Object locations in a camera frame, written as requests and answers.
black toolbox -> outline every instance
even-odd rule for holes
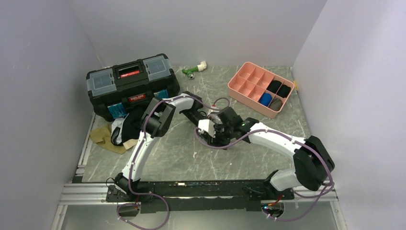
[[[91,71],[86,76],[94,112],[106,121],[144,110],[154,96],[174,97],[180,87],[165,54]]]

white panel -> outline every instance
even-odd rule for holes
[[[0,1],[0,229],[51,228],[75,174],[100,68],[63,0]]]
[[[68,0],[106,66],[159,53],[172,65],[289,65],[326,0]]]
[[[349,229],[406,229],[406,2],[328,0],[294,66]]]

red label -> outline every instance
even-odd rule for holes
[[[129,77],[131,75],[138,74],[138,73],[139,73],[139,70],[136,70],[136,71],[133,71],[133,72],[122,74],[120,76],[121,76],[121,78],[126,78],[126,77]]]
[[[137,95],[137,96],[129,97],[129,98],[128,98],[128,101],[129,101],[129,102],[135,102],[135,101],[144,99],[144,98],[146,98],[146,97],[147,97],[147,94],[143,93],[143,94],[139,94],[139,95]]]

tan cloth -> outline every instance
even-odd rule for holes
[[[124,154],[127,150],[124,146],[115,146],[111,142],[112,125],[97,128],[90,132],[90,139],[103,149],[110,150],[118,154]]]
[[[137,144],[138,140],[136,139],[129,139],[128,141],[124,142],[124,148],[126,150],[130,149],[132,146],[135,146]]]

table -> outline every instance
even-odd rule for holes
[[[181,70],[189,66],[176,66],[173,70],[180,84],[180,90],[190,91],[206,104],[212,104],[219,97],[227,97],[227,84],[241,66],[208,66],[188,80]],[[290,67],[264,67],[286,79],[293,80]],[[217,107],[224,107],[219,101]],[[253,117],[271,128],[297,137],[308,137],[310,132],[296,90],[282,111],[269,119],[242,103],[231,99],[231,106],[243,119]],[[96,116],[93,127],[107,122]],[[143,181],[176,180],[232,180],[266,178],[276,169],[287,169],[291,162],[287,157],[262,146],[240,142],[228,150],[214,150],[202,146],[194,139],[193,124],[184,115],[174,115],[171,126],[151,152],[142,174]],[[123,155],[105,150],[94,143],[82,182],[104,182],[115,177],[128,162],[132,149]]]

